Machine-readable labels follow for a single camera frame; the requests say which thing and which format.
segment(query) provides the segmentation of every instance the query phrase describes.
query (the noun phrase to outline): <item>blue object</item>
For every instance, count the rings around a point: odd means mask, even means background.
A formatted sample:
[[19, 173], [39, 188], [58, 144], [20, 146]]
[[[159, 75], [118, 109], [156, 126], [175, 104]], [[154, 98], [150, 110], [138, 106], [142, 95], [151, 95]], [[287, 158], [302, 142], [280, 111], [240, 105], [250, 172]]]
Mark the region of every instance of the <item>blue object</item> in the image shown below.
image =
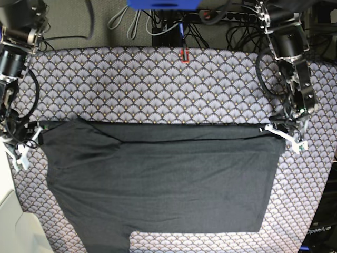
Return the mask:
[[309, 251], [309, 247], [308, 247], [308, 246], [302, 245], [302, 246], [300, 247], [300, 250]]
[[179, 31], [181, 34], [181, 38], [185, 37], [185, 32], [184, 32], [184, 24], [183, 23], [179, 23]]
[[133, 9], [196, 10], [201, 0], [128, 0]]

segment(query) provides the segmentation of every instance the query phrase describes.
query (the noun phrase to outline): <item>patterned tablecloth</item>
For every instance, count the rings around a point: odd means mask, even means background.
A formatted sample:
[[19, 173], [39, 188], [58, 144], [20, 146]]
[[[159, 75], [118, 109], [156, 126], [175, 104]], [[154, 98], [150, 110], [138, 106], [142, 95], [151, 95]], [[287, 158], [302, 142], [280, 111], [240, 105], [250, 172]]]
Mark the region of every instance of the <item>patterned tablecloth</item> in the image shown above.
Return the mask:
[[[257, 82], [256, 54], [191, 49], [190, 63], [178, 48], [90, 48], [41, 53], [31, 68], [41, 85], [32, 120], [86, 120], [153, 123], [268, 123], [279, 107]], [[270, 84], [277, 65], [261, 64]], [[337, 69], [311, 63], [320, 109], [310, 119], [309, 150], [295, 154], [288, 143], [274, 179], [258, 233], [131, 235], [131, 252], [297, 252], [318, 207], [334, 156]], [[33, 81], [20, 84], [15, 107], [28, 112]], [[86, 252], [46, 184], [47, 157], [32, 152], [29, 171], [13, 176], [24, 211], [36, 214], [55, 252]]]

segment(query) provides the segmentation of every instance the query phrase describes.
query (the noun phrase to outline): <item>red object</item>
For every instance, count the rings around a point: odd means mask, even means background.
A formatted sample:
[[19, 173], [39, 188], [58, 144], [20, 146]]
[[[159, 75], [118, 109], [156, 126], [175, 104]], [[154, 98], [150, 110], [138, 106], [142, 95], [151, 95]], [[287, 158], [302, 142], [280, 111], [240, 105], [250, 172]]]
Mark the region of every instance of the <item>red object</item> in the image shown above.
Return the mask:
[[181, 49], [181, 61], [183, 63], [189, 63], [190, 62], [190, 56], [189, 56], [189, 49]]
[[210, 12], [204, 12], [204, 18], [205, 18], [206, 20], [209, 20], [209, 19], [211, 18]]

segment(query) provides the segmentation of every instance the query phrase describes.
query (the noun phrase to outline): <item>cable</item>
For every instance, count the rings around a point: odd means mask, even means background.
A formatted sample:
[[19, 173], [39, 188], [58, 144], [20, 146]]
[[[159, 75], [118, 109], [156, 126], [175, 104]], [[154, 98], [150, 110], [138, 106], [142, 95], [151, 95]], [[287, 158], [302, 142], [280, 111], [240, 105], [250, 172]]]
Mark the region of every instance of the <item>cable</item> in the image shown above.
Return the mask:
[[262, 86], [262, 89], [268, 94], [268, 96], [272, 97], [272, 98], [278, 98], [278, 99], [282, 99], [285, 97], [285, 93], [282, 93], [282, 94], [275, 94], [273, 93], [272, 91], [270, 91], [267, 86], [265, 85], [263, 79], [262, 79], [262, 73], [261, 73], [261, 70], [260, 70], [260, 61], [262, 59], [262, 57], [268, 53], [270, 51], [270, 48], [265, 48], [264, 50], [262, 50], [259, 55], [257, 56], [257, 59], [256, 59], [256, 75], [257, 75], [257, 78], [259, 79], [259, 82]]
[[36, 143], [36, 141], [29, 140], [31, 142], [35, 142], [36, 146], [32, 146], [32, 145], [28, 145], [27, 143], [24, 143], [24, 142], [20, 141], [17, 137], [15, 137], [12, 134], [12, 132], [9, 130], [8, 120], [7, 119], [5, 119], [5, 129], [6, 129], [7, 133], [9, 133], [9, 135], [11, 136], [11, 138], [14, 139], [16, 142], [22, 144], [23, 146], [29, 147], [30, 149], [37, 149], [38, 148], [38, 144]]
[[52, 50], [55, 50], [55, 48], [53, 46], [51, 46], [48, 41], [44, 41], [44, 43], [47, 47], [49, 46]]
[[160, 35], [163, 35], [173, 29], [175, 29], [178, 25], [179, 25], [179, 22], [182, 21], [182, 19], [180, 19], [177, 23], [175, 23], [173, 26], [171, 26], [169, 29], [166, 29], [165, 31], [163, 32], [160, 32], [160, 33], [151, 33], [149, 30], [148, 30], [148, 22], [150, 21], [150, 17], [148, 17], [147, 21], [146, 21], [146, 24], [145, 24], [145, 29], [147, 31], [147, 33], [151, 36], [160, 36]]
[[[202, 23], [206, 25], [215, 25], [216, 23], [218, 23], [220, 20], [224, 18], [231, 4], [232, 4], [232, 0], [227, 0], [226, 4], [219, 6], [217, 9], [209, 12], [207, 15], [205, 16], [200, 15], [200, 19]], [[214, 15], [214, 14], [216, 15], [214, 18], [208, 19], [208, 20], [206, 19], [206, 17], [211, 17], [211, 15]]]
[[[107, 22], [107, 28], [110, 30], [115, 30], [117, 27], [119, 27], [119, 25], [121, 24], [127, 10], [129, 9], [128, 5], [125, 5], [115, 16], [113, 16], [108, 22]], [[135, 17], [132, 20], [131, 25], [129, 26], [127, 33], [126, 33], [126, 37], [129, 40], [134, 40], [137, 36], [137, 31], [138, 31], [138, 24], [139, 24], [139, 19], [141, 18], [142, 15], [142, 11], [136, 11], [135, 13]], [[113, 23], [117, 20], [117, 24], [115, 26], [112, 26]]]
[[136, 15], [135, 15], [134, 19], [132, 20], [132, 23], [131, 23], [130, 27], [127, 30], [126, 37], [129, 40], [134, 40], [137, 36], [138, 23], [139, 23], [139, 19], [141, 17], [141, 14], [142, 14], [141, 11], [136, 11]]
[[254, 41], [255, 38], [252, 38], [252, 35], [251, 35], [251, 33], [249, 32], [249, 29], [248, 29], [247, 33], [248, 33], [247, 37], [249, 37], [249, 38], [251, 39], [251, 41], [254, 43], [254, 45], [255, 45], [255, 47], [254, 47], [254, 49], [253, 49], [253, 52], [255, 52], [256, 49], [259, 49], [259, 51], [260, 51], [260, 50], [261, 50], [261, 44], [262, 44], [262, 40], [263, 40], [263, 38], [264, 38], [264, 35], [263, 35], [263, 36], [260, 36], [260, 38], [258, 39], [258, 41], [255, 42], [255, 41]]
[[203, 45], [204, 45], [206, 48], [210, 48], [208, 42], [201, 36], [201, 34], [200, 34], [199, 30], [197, 29], [197, 27], [195, 26], [195, 24], [192, 24], [192, 25], [191, 25], [191, 24], [188, 25], [188, 27], [189, 27], [189, 32], [187, 33], [187, 36], [189, 35], [189, 36], [194, 37], [194, 39], [195, 39], [196, 42], [198, 43], [199, 47], [201, 47], [201, 46], [200, 46], [200, 44], [199, 44], [197, 38], [199, 38], [199, 40], [201, 40], [201, 42], [203, 43]]
[[88, 36], [75, 35], [75, 36], [52, 37], [52, 38], [43, 39], [41, 42], [63, 40], [63, 39], [66, 39], [66, 38], [83, 38], [85, 40], [90, 40], [94, 35], [95, 14], [94, 14], [94, 9], [93, 9], [93, 5], [91, 3], [91, 0], [84, 0], [84, 1], [85, 1], [86, 6], [87, 6], [89, 16], [90, 16], [90, 31], [89, 31]]
[[254, 8], [251, 7], [251, 6], [245, 5], [245, 4], [232, 3], [232, 5], [241, 6], [241, 7], [243, 7], [243, 8], [250, 9], [250, 10], [253, 11], [254, 13], [257, 13], [256, 9], [254, 9]]
[[44, 30], [43, 33], [49, 32], [51, 28], [52, 28], [52, 26], [51, 26], [50, 23], [48, 22], [48, 28], [47, 28], [46, 30]]
[[308, 38], [308, 40], [313, 40], [313, 39], [315, 39], [316, 37], [322, 37], [322, 38], [325, 38], [325, 40], [323, 40], [323, 41], [321, 41], [321, 42], [318, 42], [318, 43], [316, 43], [316, 44], [309, 44], [309, 46], [312, 46], [312, 47], [314, 47], [314, 46], [320, 46], [320, 45], [323, 45], [323, 44], [325, 44], [326, 42], [328, 42], [329, 40], [330, 40], [330, 36], [328, 36], [328, 35], [322, 35], [322, 34], [320, 34], [320, 35], [315, 35], [315, 36], [313, 36], [313, 37], [309, 37]]
[[324, 49], [324, 51], [321, 53], [321, 57], [324, 57], [324, 55], [328, 51], [331, 43], [332, 43], [332, 37], [330, 38], [330, 41], [329, 41], [328, 45], [326, 46], [326, 48]]
[[[236, 47], [232, 46], [232, 39], [234, 37], [234, 34], [240, 29], [240, 28], [245, 28], [245, 31], [243, 33], [243, 35], [241, 36], [241, 38], [238, 40], [238, 42], [236, 43]], [[257, 29], [256, 32], [249, 32], [249, 28], [254, 28]], [[231, 28], [229, 28], [227, 30], [226, 33], [226, 40], [227, 40], [227, 50], [241, 50], [243, 51], [243, 47], [249, 42], [249, 41], [253, 41], [254, 38], [259, 37], [259, 36], [264, 36], [264, 34], [262, 34], [262, 32], [255, 26], [249, 25], [249, 24], [245, 24], [245, 25], [237, 25], [237, 26], [233, 26]]]
[[293, 128], [294, 130], [296, 130], [296, 132], [299, 134], [298, 140], [299, 140], [299, 141], [302, 141], [302, 140], [303, 140], [303, 136], [302, 136], [302, 134], [301, 134], [301, 131], [300, 131], [297, 127], [295, 127], [294, 125], [293, 125], [293, 126], [290, 126], [290, 128]]
[[149, 13], [147, 13], [144, 10], [142, 10], [142, 12], [145, 13], [147, 16], [149, 16], [152, 19], [152, 25], [154, 25], [156, 27], [157, 24], [160, 24], [160, 22], [157, 22], [157, 20], [155, 19], [155, 17], [151, 16]]
[[[128, 5], [125, 5], [115, 16], [113, 16], [108, 22], [107, 22], [107, 28], [110, 30], [116, 29], [120, 24], [122, 19], [124, 18], [125, 13], [128, 10]], [[120, 20], [118, 20], [118, 23], [111, 27], [111, 25], [116, 21], [116, 19], [120, 17]]]
[[22, 121], [23, 123], [27, 123], [29, 122], [29, 118], [33, 115], [35, 109], [37, 108], [37, 104], [38, 104], [38, 99], [40, 97], [40, 85], [38, 83], [38, 80], [35, 76], [35, 74], [33, 73], [32, 70], [28, 70], [27, 74], [33, 79], [33, 82], [35, 83], [35, 101], [33, 103], [32, 108], [30, 109], [30, 111], [27, 113], [26, 116], [19, 118], [19, 121]]

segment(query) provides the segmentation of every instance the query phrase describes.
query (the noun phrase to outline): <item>black t-shirt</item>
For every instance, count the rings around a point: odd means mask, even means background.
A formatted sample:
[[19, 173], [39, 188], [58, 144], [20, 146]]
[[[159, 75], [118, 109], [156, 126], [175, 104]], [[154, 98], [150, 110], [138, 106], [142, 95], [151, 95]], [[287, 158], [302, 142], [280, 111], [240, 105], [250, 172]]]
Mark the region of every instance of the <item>black t-shirt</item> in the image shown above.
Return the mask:
[[256, 126], [104, 124], [43, 134], [48, 186], [89, 253], [142, 232], [257, 232], [285, 142]]

